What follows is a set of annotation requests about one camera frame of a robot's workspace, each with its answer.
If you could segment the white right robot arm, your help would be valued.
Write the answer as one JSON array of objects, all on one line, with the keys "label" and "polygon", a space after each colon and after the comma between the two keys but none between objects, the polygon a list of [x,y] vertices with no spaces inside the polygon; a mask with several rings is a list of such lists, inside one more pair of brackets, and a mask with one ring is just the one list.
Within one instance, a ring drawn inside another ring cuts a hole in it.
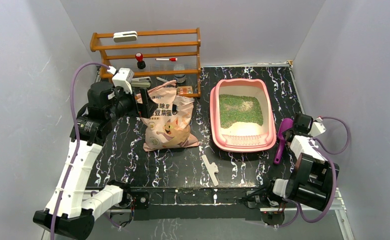
[{"label": "white right robot arm", "polygon": [[325,131],[321,122],[303,113],[283,119],[277,133],[274,164],[281,163],[284,149],[295,156],[296,164],[288,179],[271,181],[271,189],[264,193],[267,205],[277,207],[286,198],[319,211],[326,209],[335,193],[339,167],[318,152],[314,137]]}]

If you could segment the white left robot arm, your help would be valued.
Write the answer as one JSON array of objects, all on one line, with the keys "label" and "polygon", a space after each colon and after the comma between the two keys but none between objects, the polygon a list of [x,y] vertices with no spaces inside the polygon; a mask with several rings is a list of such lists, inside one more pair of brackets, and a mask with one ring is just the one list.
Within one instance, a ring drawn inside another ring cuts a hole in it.
[{"label": "white left robot arm", "polygon": [[105,81],[92,84],[87,99],[81,109],[71,110],[73,128],[63,171],[48,204],[33,216],[33,222],[52,237],[87,239],[95,221],[111,207],[133,204],[130,186],[118,180],[109,181],[88,199],[84,199],[84,193],[113,123],[123,117],[149,118],[157,108],[146,88],[125,90]]}]

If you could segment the cat litter bag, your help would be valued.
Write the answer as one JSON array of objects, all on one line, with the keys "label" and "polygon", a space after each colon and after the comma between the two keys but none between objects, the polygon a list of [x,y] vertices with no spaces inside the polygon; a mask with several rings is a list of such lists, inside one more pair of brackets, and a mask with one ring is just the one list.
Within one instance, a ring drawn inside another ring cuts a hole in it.
[{"label": "cat litter bag", "polygon": [[172,80],[148,91],[149,99],[157,107],[150,118],[141,119],[146,125],[143,145],[146,152],[199,145],[190,126],[194,99],[178,95],[176,84]]}]

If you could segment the pink cat litter box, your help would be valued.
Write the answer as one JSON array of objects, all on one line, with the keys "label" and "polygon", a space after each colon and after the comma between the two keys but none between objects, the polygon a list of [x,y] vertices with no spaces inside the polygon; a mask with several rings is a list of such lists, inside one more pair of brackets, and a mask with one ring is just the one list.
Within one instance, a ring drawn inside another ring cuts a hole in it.
[{"label": "pink cat litter box", "polygon": [[214,144],[227,152],[271,149],[277,140],[274,114],[261,79],[222,79],[210,92]]}]

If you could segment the grey bag sealing clip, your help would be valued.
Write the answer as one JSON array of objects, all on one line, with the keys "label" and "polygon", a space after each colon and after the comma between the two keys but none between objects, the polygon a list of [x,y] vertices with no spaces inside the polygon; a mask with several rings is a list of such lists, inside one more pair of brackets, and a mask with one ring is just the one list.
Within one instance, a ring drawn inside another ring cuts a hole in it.
[{"label": "grey bag sealing clip", "polygon": [[214,187],[219,185],[219,182],[216,178],[216,174],[219,172],[217,165],[214,162],[209,162],[206,155],[202,155],[201,159],[207,169],[208,175]]}]

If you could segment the purple litter scoop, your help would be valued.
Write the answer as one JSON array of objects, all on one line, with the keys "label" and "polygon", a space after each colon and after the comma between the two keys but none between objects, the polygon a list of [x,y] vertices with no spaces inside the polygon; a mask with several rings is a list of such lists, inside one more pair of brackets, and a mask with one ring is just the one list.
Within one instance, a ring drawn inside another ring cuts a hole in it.
[{"label": "purple litter scoop", "polygon": [[273,164],[279,165],[282,159],[282,154],[285,149],[285,135],[284,132],[293,127],[293,120],[291,118],[284,118],[279,126],[277,132],[278,148],[273,161]]}]

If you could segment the orange wooden shelf rack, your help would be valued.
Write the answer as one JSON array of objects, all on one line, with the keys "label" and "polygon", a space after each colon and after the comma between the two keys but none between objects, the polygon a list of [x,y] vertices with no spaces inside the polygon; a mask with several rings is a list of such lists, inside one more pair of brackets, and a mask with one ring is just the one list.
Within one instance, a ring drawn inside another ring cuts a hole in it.
[{"label": "orange wooden shelf rack", "polygon": [[[200,47],[201,32],[199,28],[137,31],[138,39],[129,42],[114,42],[114,33],[93,33],[89,49],[100,54],[103,64],[119,68],[129,68],[137,77],[169,77],[175,74],[186,74],[182,86],[193,86],[193,94],[184,95],[190,98],[201,96]],[[142,53],[146,63],[145,69],[137,67],[136,53]],[[178,58],[178,61],[156,61],[156,58]],[[184,65],[185,70],[174,71],[175,65]]]}]

